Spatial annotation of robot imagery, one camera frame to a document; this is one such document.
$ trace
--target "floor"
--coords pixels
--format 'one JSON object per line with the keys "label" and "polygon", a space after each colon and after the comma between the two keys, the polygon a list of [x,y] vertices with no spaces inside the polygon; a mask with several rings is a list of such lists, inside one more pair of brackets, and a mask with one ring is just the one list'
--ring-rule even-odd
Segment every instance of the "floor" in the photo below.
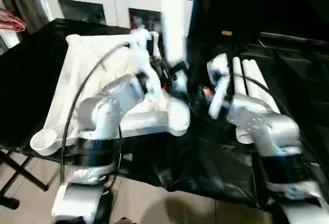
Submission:
{"label": "floor", "polygon": [[[25,156],[11,156],[22,163]],[[52,224],[51,208],[59,186],[59,165],[34,158],[26,166],[44,183],[50,183],[47,192],[19,176],[6,193],[15,197],[20,206],[13,211],[0,206],[0,223]],[[0,188],[13,174],[7,166],[0,167]],[[110,218],[115,223],[128,217],[139,224],[271,224],[267,213],[245,206],[223,203],[206,197],[184,193],[167,192],[145,183],[118,178],[114,185],[116,201]]]}

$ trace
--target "glass cabinet door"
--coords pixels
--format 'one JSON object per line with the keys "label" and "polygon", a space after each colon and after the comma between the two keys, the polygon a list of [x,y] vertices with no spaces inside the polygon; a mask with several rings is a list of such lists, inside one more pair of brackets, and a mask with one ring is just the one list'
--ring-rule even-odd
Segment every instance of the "glass cabinet door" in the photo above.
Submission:
{"label": "glass cabinet door", "polygon": [[54,18],[117,26],[114,0],[47,0]]}

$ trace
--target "black plastic sheet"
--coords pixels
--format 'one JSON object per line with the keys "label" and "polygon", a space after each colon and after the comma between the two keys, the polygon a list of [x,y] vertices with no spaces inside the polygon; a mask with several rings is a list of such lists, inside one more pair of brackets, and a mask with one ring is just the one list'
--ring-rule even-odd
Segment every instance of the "black plastic sheet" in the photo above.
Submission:
{"label": "black plastic sheet", "polygon": [[[0,57],[1,109],[4,132],[0,147],[37,156],[29,147],[47,116],[67,50],[66,36],[129,33],[128,29],[54,20],[29,41]],[[320,164],[317,175],[327,184],[329,172],[328,61],[306,53],[287,53],[253,46],[189,45],[190,82],[209,85],[206,63],[219,53],[255,59],[269,88],[291,111],[301,127],[305,160]],[[184,136],[152,134],[125,138],[119,174],[168,191],[185,191],[218,200],[266,207],[268,192],[253,145],[235,139],[235,127],[194,113]],[[60,151],[41,157],[60,161]]]}

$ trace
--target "red object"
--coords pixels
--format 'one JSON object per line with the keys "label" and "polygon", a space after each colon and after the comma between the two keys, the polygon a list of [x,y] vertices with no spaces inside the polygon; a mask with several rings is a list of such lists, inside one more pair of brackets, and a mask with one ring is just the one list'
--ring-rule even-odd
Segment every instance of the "red object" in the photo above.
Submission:
{"label": "red object", "polygon": [[24,31],[26,24],[11,12],[0,9],[0,29],[14,30],[16,32]]}

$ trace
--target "metal stand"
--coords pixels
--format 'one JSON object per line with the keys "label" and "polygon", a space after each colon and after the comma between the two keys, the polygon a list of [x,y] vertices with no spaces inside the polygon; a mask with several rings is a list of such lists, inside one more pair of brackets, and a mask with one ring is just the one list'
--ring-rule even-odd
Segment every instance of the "metal stand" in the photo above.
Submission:
{"label": "metal stand", "polygon": [[19,165],[17,162],[10,158],[9,153],[4,153],[0,150],[0,162],[4,162],[16,171],[0,191],[0,205],[3,205],[12,210],[17,209],[20,205],[20,202],[17,199],[8,198],[4,196],[6,191],[15,182],[19,174],[23,175],[26,179],[41,188],[44,192],[48,190],[49,185],[42,183],[40,180],[35,178],[30,172],[25,169],[25,166],[29,163],[30,160],[31,157],[27,157],[22,163],[22,165]]}

